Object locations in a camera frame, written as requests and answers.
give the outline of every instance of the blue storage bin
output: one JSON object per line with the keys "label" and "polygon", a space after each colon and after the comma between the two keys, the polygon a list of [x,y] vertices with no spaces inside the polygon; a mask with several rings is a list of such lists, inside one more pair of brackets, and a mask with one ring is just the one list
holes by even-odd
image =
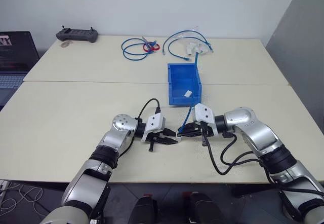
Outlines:
{"label": "blue storage bin", "polygon": [[[168,63],[169,104],[192,105],[201,102],[201,83],[194,63]],[[190,97],[184,97],[187,91]]]}

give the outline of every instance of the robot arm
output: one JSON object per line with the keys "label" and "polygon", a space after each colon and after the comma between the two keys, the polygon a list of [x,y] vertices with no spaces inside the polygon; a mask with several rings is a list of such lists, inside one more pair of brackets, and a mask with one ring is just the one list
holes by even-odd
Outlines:
{"label": "robot arm", "polygon": [[275,133],[257,119],[252,109],[240,107],[215,117],[210,108],[197,104],[193,120],[200,124],[204,122],[208,129],[204,129],[203,125],[191,124],[182,135],[197,136],[198,131],[202,135],[215,137],[219,135],[218,132],[239,133],[280,189],[279,195],[289,215],[295,220],[304,220],[304,223],[324,222],[324,198],[316,194],[323,193],[324,188],[292,156]]}
{"label": "robot arm", "polygon": [[165,129],[165,118],[160,112],[150,116],[147,124],[126,114],[117,115],[111,129],[66,188],[61,207],[52,211],[41,224],[89,224],[90,219],[97,218],[110,192],[108,181],[112,170],[117,167],[119,156],[128,147],[127,137],[150,141],[150,151],[154,142],[177,143],[171,138],[161,138],[161,133],[176,136],[175,132]]}

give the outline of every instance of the white table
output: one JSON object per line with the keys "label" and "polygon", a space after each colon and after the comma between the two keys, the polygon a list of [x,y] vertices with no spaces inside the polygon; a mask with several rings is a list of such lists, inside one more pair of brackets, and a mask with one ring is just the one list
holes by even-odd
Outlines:
{"label": "white table", "polygon": [[[129,37],[101,35],[91,44],[73,41],[62,48],[56,40],[25,81],[168,83],[168,63],[186,63],[161,49],[141,61],[124,58],[120,45]],[[157,40],[162,46],[165,38]],[[199,56],[202,84],[287,85],[288,82],[257,39],[208,39],[214,53]],[[172,51],[185,55],[181,43]]]}
{"label": "white table", "polygon": [[[324,136],[290,86],[204,85],[202,103],[215,114],[238,106],[255,110],[308,170],[324,180],[320,166]],[[166,126],[177,129],[187,107],[168,106],[167,84],[25,82],[0,112],[0,179],[65,181],[74,177],[120,113],[133,117],[152,97],[161,103]],[[155,104],[143,118],[154,113]],[[215,159],[229,140],[211,139]],[[266,182],[256,163],[234,167],[225,176],[212,167],[199,137],[154,146],[134,142],[114,170],[111,182]],[[239,137],[232,160],[248,147]]]}

